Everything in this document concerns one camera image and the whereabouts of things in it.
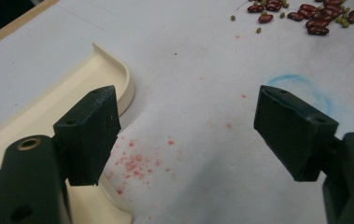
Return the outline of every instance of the red crumb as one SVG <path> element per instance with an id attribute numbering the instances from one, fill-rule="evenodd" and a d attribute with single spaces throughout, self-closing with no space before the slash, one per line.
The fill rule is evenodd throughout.
<path id="1" fill-rule="evenodd" d="M 160 160 L 160 159 L 156 159 L 156 166 L 160 166 L 161 164 L 162 164 L 162 160 Z"/>
<path id="2" fill-rule="evenodd" d="M 134 139 L 130 141 L 130 144 L 129 144 L 129 146 L 130 146 L 130 147 L 133 147 L 133 146 L 135 146 L 135 140 L 134 140 Z"/>
<path id="3" fill-rule="evenodd" d="M 123 193 L 123 188 L 122 187 L 118 187 L 118 194 L 122 194 Z"/>

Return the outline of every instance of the dried bean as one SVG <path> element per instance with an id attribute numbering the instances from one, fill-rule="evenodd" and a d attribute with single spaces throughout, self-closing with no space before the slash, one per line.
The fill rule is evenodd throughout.
<path id="1" fill-rule="evenodd" d="M 264 16 L 260 16 L 258 18 L 258 21 L 259 21 L 259 23 L 267 23 L 267 22 L 270 22 L 273 19 L 273 17 L 274 16 L 272 14 L 267 14 Z"/>
<path id="2" fill-rule="evenodd" d="M 281 9 L 281 5 L 275 3 L 268 3 L 266 9 L 269 11 L 278 12 Z"/>
<path id="3" fill-rule="evenodd" d="M 300 9 L 308 9 L 310 11 L 317 11 L 317 8 L 308 4 L 301 4 Z"/>
<path id="4" fill-rule="evenodd" d="M 330 10 L 328 8 L 323 8 L 320 13 L 323 13 L 323 14 L 326 14 L 326 15 L 329 15 L 333 18 L 336 18 L 338 17 L 340 14 L 338 14 L 337 12 L 333 11 L 333 10 Z"/>
<path id="5" fill-rule="evenodd" d="M 338 15 L 340 15 L 344 12 L 344 10 L 341 7 L 335 6 L 335 5 L 328 5 L 325 8 L 337 12 Z"/>
<path id="6" fill-rule="evenodd" d="M 302 21 L 303 16 L 297 12 L 291 12 L 288 14 L 288 19 L 294 20 L 294 21 Z"/>
<path id="7" fill-rule="evenodd" d="M 322 26 L 310 26 L 307 28 L 307 32 L 310 35 L 327 35 L 329 33 L 329 29 Z"/>
<path id="8" fill-rule="evenodd" d="M 311 17 L 316 20 L 321 20 L 321 21 L 332 21 L 333 17 L 327 14 L 323 13 L 314 13 L 313 16 Z"/>
<path id="9" fill-rule="evenodd" d="M 314 11 L 310 11 L 308 9 L 299 9 L 298 13 L 301 14 L 306 20 L 310 19 L 311 16 L 314 14 Z"/>
<path id="10" fill-rule="evenodd" d="M 342 5 L 343 2 L 341 0 L 324 0 L 324 5 Z"/>
<path id="11" fill-rule="evenodd" d="M 321 26 L 321 27 L 326 27 L 329 25 L 328 21 L 319 21 L 319 20 L 310 20 L 305 24 L 305 27 L 310 27 L 310 26 Z"/>
<path id="12" fill-rule="evenodd" d="M 256 13 L 256 12 L 263 12 L 264 7 L 263 6 L 251 6 L 248 7 L 248 12 L 249 13 Z"/>
<path id="13" fill-rule="evenodd" d="M 350 11 L 348 13 L 348 22 L 351 23 L 351 24 L 354 24 L 354 10 Z"/>

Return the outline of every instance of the blue stain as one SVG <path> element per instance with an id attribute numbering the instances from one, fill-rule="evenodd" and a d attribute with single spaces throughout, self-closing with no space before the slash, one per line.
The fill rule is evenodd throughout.
<path id="1" fill-rule="evenodd" d="M 331 115 L 334 111 L 333 103 L 329 97 L 305 77 L 286 74 L 271 79 L 267 84 L 289 91 L 327 115 Z"/>

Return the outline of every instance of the seed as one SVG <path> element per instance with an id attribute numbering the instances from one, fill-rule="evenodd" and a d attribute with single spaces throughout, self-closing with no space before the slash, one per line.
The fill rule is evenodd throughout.
<path id="1" fill-rule="evenodd" d="M 298 13 L 301 14 L 305 19 L 308 20 L 314 14 L 314 11 L 301 8 L 298 10 Z"/>
<path id="2" fill-rule="evenodd" d="M 273 15 L 272 14 L 267 14 L 265 16 L 260 16 L 258 18 L 259 23 L 267 23 L 270 22 L 273 19 Z"/>
<path id="3" fill-rule="evenodd" d="M 307 32 L 310 35 L 327 35 L 329 33 L 329 29 L 321 26 L 311 26 L 307 28 Z"/>
<path id="4" fill-rule="evenodd" d="M 266 5 L 266 9 L 269 10 L 269 11 L 277 12 L 277 11 L 279 11 L 281 9 L 281 5 L 277 4 L 277 3 L 268 3 Z"/>
<path id="5" fill-rule="evenodd" d="M 352 11 L 350 11 L 350 12 L 348 13 L 348 19 L 347 19 L 347 21 L 348 21 L 349 23 L 351 23 L 351 24 L 354 24 L 354 10 L 352 10 Z"/>
<path id="6" fill-rule="evenodd" d="M 310 27 L 310 26 L 321 26 L 321 27 L 326 27 L 329 25 L 328 21 L 319 21 L 319 20 L 310 20 L 305 24 L 305 27 Z"/>
<path id="7" fill-rule="evenodd" d="M 347 28 L 348 26 L 349 26 L 349 23 L 348 23 L 348 22 L 342 23 L 342 27 L 343 27 L 343 28 Z"/>
<path id="8" fill-rule="evenodd" d="M 294 20 L 294 21 L 302 21 L 303 16 L 297 12 L 291 12 L 288 14 L 288 19 Z"/>
<path id="9" fill-rule="evenodd" d="M 263 6 L 251 6 L 248 7 L 248 12 L 249 13 L 256 13 L 256 12 L 263 12 L 264 7 Z"/>
<path id="10" fill-rule="evenodd" d="M 317 8 L 308 4 L 301 4 L 300 5 L 301 9 L 308 9 L 310 11 L 317 11 Z"/>
<path id="11" fill-rule="evenodd" d="M 314 15 L 311 18 L 321 20 L 321 21 L 332 21 L 333 20 L 332 16 L 326 15 L 323 13 L 314 13 Z"/>

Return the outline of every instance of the pink speck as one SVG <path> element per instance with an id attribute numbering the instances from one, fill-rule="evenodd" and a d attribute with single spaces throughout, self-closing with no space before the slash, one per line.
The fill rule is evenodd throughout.
<path id="1" fill-rule="evenodd" d="M 162 164 L 162 160 L 160 160 L 160 159 L 156 159 L 156 166 L 160 166 L 161 164 Z"/>
<path id="2" fill-rule="evenodd" d="M 129 144 L 129 147 L 133 147 L 133 146 L 135 146 L 135 140 L 134 140 L 134 139 L 131 140 L 131 141 L 130 141 L 130 144 Z"/>

